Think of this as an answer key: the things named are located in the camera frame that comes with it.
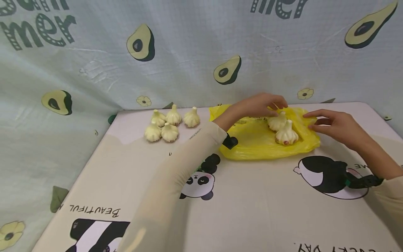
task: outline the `black and white panda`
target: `black and white panda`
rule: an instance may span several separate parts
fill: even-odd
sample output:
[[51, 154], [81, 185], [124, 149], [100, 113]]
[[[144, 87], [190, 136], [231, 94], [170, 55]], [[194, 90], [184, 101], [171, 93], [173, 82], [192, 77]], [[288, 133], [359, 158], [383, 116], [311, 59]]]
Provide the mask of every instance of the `black and white panda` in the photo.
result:
[[77, 242], [66, 252], [116, 252], [129, 223], [77, 219], [70, 230]]
[[334, 161], [326, 156], [309, 156], [301, 159], [294, 172], [301, 174], [303, 179], [317, 191], [328, 196], [354, 200], [364, 197], [368, 188], [352, 189], [346, 186], [346, 173], [357, 178], [362, 176], [353, 169], [347, 169], [347, 163]]
[[210, 200], [213, 197], [215, 177], [213, 175], [220, 163], [220, 157], [212, 154], [201, 164], [200, 169], [193, 173], [182, 189], [180, 199], [201, 198]]

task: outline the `white table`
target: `white table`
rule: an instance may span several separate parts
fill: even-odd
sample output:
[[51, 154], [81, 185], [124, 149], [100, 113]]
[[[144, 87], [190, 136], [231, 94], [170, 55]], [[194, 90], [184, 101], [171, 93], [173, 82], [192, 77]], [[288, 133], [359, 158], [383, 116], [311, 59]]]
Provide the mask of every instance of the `white table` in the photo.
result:
[[[295, 106], [345, 111], [369, 134], [403, 142], [364, 103]], [[198, 113], [202, 122], [209, 119], [208, 108]], [[110, 252], [117, 247], [117, 233], [132, 219], [156, 167], [197, 130], [181, 124], [175, 143], [148, 143], [143, 131], [151, 114], [118, 114], [34, 252], [66, 251], [71, 246], [87, 252], [111, 229], [114, 236], [104, 238], [104, 243]], [[307, 156], [328, 156], [361, 175], [370, 173], [360, 157], [328, 137], [322, 137], [321, 147], [311, 153], [278, 160], [234, 162], [221, 155], [214, 196], [178, 200], [167, 251], [401, 252], [395, 227], [371, 193], [354, 200], [330, 197], [294, 172]], [[394, 158], [403, 164], [400, 155]]]

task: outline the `panda eye patch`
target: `panda eye patch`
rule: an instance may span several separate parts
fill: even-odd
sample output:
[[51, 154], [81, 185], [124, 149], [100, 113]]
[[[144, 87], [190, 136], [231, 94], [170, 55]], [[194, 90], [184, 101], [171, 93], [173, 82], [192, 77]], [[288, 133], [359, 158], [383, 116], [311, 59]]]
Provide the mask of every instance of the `panda eye patch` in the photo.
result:
[[210, 181], [210, 179], [209, 179], [208, 177], [202, 176], [202, 177], [200, 177], [200, 178], [198, 179], [197, 183], [198, 183], [199, 185], [205, 185], [205, 184], [207, 184], [209, 181]]

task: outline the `beige sleeve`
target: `beige sleeve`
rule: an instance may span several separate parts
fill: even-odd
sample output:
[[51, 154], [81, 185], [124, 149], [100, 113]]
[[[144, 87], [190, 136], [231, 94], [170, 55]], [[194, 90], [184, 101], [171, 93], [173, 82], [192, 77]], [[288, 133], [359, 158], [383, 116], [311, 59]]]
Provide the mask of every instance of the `beige sleeve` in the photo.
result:
[[380, 186], [372, 189], [385, 210], [403, 229], [403, 177], [384, 180]]
[[157, 169], [118, 252], [162, 252], [175, 205], [189, 177], [218, 150], [227, 134], [208, 122], [180, 145]]

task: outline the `person's left hand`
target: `person's left hand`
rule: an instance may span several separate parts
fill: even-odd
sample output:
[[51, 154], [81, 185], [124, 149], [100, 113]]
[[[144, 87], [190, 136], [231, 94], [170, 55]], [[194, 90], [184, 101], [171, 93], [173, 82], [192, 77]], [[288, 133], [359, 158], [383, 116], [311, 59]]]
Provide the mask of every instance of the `person's left hand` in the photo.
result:
[[276, 117], [278, 116], [276, 110], [283, 108], [288, 108], [284, 97], [260, 93], [229, 106], [214, 122], [223, 130], [228, 131], [236, 121], [243, 117]]

